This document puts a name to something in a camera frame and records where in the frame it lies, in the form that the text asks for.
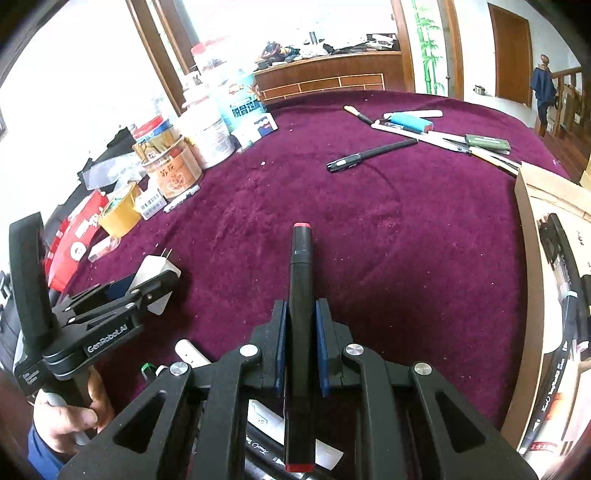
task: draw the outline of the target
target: wooden window frame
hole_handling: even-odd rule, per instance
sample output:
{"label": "wooden window frame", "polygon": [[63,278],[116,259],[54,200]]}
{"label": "wooden window frame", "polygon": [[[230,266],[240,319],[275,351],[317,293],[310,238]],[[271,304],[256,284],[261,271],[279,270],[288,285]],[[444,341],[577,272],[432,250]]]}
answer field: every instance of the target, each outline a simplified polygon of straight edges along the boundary
{"label": "wooden window frame", "polygon": [[189,15],[180,0],[153,0],[153,3],[174,55],[187,75],[195,65],[191,48],[199,42]]}
{"label": "wooden window frame", "polygon": [[131,18],[134,21],[135,28],[138,31],[139,37],[144,44],[144,48],[154,71],[164,88],[174,111],[178,116],[183,113],[183,85],[178,79],[176,70],[162,40],[158,34],[158,29],[152,18],[152,13],[145,0],[125,0]]}
{"label": "wooden window frame", "polygon": [[[191,48],[198,42],[197,34],[190,23],[189,17],[184,9],[181,0],[152,0],[158,17],[163,25],[164,31],[177,57],[179,65],[185,74],[188,74],[194,65]],[[402,54],[402,73],[404,85],[407,92],[414,93],[414,67],[413,55],[410,49],[408,29],[402,10],[401,0],[390,0],[394,21],[397,26],[396,37]],[[181,106],[184,102],[182,97],[182,86],[174,72],[170,58],[166,54],[164,45],[151,17],[145,0],[126,0],[129,11],[134,19],[135,26],[141,37],[144,47],[152,61],[152,65],[168,97],[173,103],[174,109],[180,115]]]}

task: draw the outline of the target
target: cardboard box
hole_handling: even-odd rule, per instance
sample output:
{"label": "cardboard box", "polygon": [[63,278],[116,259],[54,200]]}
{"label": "cardboard box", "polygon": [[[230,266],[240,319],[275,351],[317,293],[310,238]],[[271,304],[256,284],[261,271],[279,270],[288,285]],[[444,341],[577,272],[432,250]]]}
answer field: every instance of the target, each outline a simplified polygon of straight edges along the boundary
{"label": "cardboard box", "polygon": [[588,173],[587,171],[583,172],[583,175],[581,176],[581,186],[591,192],[591,173]]}
{"label": "cardboard box", "polygon": [[[591,185],[591,176],[588,178],[588,185]],[[517,448],[534,408],[544,358],[550,353],[552,342],[556,339],[561,342],[556,280],[551,269],[548,271],[538,221],[549,213],[556,213],[567,236],[574,235],[574,239],[577,234],[588,236],[589,241],[584,244],[591,244],[591,193],[559,175],[522,162],[515,182],[515,197],[527,262],[527,322],[519,375],[501,434]],[[579,274],[591,274],[591,252],[574,239],[569,238]]]}

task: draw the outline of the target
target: wooden cabinet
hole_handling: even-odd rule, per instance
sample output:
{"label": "wooden cabinet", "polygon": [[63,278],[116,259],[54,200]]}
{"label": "wooden cabinet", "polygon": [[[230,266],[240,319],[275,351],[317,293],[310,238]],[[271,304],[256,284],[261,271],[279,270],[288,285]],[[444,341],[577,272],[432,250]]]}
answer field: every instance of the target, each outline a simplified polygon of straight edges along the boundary
{"label": "wooden cabinet", "polygon": [[389,90],[406,92],[402,53],[366,52],[300,60],[255,73],[262,100],[327,90]]}

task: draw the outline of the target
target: red bag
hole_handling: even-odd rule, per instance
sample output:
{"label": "red bag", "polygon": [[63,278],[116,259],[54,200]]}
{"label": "red bag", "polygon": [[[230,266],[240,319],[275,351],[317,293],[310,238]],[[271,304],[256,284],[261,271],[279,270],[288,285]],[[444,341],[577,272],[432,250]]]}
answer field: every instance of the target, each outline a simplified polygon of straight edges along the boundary
{"label": "red bag", "polygon": [[44,264],[50,288],[64,291],[100,228],[99,215],[107,203],[107,197],[95,190],[63,221]]}

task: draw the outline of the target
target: person's finger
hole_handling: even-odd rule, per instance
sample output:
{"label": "person's finger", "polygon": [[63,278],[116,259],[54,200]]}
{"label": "person's finger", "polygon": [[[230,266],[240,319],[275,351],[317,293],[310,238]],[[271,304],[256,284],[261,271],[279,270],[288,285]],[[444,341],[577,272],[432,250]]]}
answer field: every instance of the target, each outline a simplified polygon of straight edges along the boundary
{"label": "person's finger", "polygon": [[43,417],[43,422],[49,425],[49,434],[52,436],[83,432],[96,428],[98,423],[96,412],[89,408],[52,407],[44,404],[40,410],[39,418]]}
{"label": "person's finger", "polygon": [[88,394],[92,403],[90,407],[98,415],[97,429],[100,432],[115,417],[111,401],[105,390],[103,381],[94,367],[89,369]]}
{"label": "person's finger", "polygon": [[99,421],[96,428],[100,433],[100,431],[104,429],[111,420],[113,420],[115,417],[115,411],[113,410],[108,397],[105,397],[105,399],[102,401],[94,401],[92,404],[90,404],[90,408],[92,408],[92,410],[94,410],[98,416]]}
{"label": "person's finger", "polygon": [[88,369],[88,395],[92,401],[103,400],[107,395],[103,379],[94,367]]}

